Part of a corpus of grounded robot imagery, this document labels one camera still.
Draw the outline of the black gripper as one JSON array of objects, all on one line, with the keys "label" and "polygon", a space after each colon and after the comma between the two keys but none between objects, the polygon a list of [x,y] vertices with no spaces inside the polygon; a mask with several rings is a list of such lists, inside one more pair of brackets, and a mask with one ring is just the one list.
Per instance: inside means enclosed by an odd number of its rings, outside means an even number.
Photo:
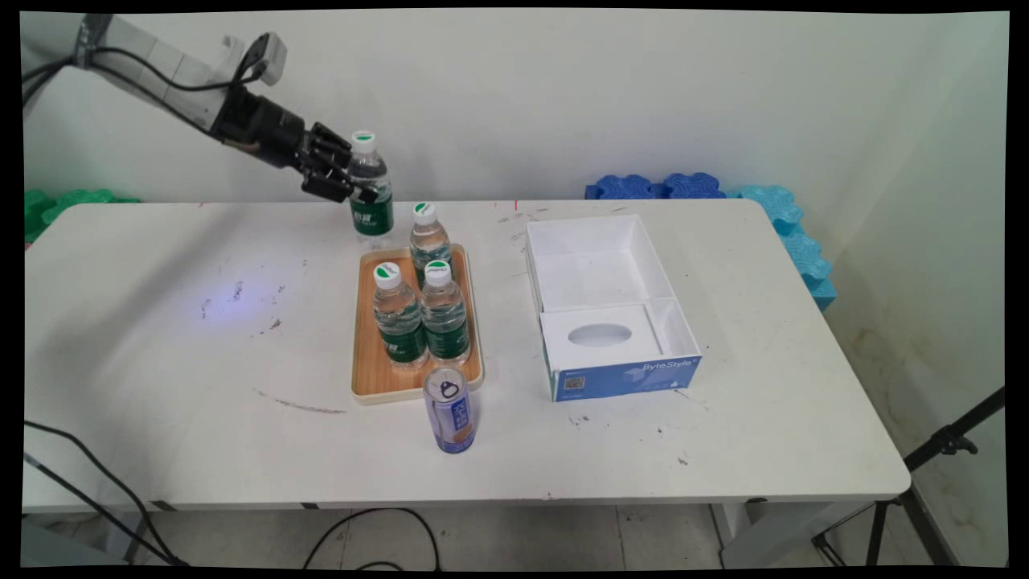
[{"label": "black gripper", "polygon": [[374,186],[357,183],[344,168],[332,164],[352,158],[352,144],[346,139],[322,122],[314,122],[309,129],[309,153],[330,165],[306,162],[304,146],[308,136],[301,117],[243,85],[225,92],[211,136],[272,167],[301,170],[305,193],[338,203],[356,198],[375,204],[379,198]]}]

